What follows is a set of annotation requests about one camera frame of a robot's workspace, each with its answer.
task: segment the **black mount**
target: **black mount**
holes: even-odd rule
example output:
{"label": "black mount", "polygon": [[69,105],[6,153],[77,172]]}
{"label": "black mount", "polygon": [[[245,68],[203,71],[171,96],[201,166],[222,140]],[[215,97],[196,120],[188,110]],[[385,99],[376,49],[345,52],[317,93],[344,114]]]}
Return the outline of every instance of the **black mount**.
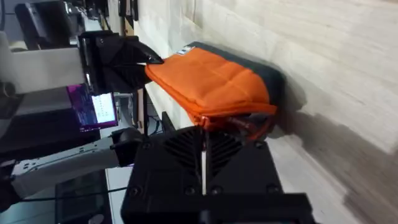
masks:
{"label": "black mount", "polygon": [[143,146],[121,210],[125,223],[315,223],[305,194],[283,192],[266,142],[191,127]]}
{"label": "black mount", "polygon": [[143,63],[164,62],[137,36],[121,37],[111,31],[83,33],[79,51],[86,82],[94,95],[134,92],[150,82]]}

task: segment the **monitor screen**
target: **monitor screen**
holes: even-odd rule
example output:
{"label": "monitor screen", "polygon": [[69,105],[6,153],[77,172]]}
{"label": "monitor screen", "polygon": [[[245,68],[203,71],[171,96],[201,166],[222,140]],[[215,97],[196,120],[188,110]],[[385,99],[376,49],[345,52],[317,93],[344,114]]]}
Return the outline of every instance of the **monitor screen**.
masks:
{"label": "monitor screen", "polygon": [[80,122],[80,131],[92,131],[118,125],[112,93],[91,96],[85,84],[68,86],[67,90]]}

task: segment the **ventilation grille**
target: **ventilation grille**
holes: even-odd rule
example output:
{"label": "ventilation grille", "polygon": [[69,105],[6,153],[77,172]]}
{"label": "ventilation grille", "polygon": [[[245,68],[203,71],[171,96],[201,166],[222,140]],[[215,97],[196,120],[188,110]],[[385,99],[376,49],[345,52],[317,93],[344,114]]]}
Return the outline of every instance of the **ventilation grille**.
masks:
{"label": "ventilation grille", "polygon": [[231,158],[242,149],[242,142],[232,136],[219,134],[211,140],[211,173],[215,177]]}
{"label": "ventilation grille", "polygon": [[200,142],[195,137],[195,131],[187,131],[164,142],[165,150],[195,177],[201,177],[200,172]]}

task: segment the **orange bag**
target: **orange bag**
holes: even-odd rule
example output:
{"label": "orange bag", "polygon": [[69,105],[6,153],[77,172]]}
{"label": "orange bag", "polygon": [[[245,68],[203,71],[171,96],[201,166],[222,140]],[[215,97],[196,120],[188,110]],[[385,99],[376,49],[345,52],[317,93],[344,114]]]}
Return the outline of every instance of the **orange bag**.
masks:
{"label": "orange bag", "polygon": [[240,131],[251,139],[269,130],[284,92],[284,79],[277,70],[199,42],[162,65],[146,66],[146,74],[187,111],[195,125]]}

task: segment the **wood grain surface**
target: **wood grain surface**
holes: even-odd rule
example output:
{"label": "wood grain surface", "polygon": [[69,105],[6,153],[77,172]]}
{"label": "wood grain surface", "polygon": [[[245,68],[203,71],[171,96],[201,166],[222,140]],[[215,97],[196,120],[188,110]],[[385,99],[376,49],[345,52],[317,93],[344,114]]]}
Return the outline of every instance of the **wood grain surface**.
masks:
{"label": "wood grain surface", "polygon": [[199,40],[285,74],[268,143],[319,222],[398,223],[398,1],[145,0],[139,14],[163,57]]}

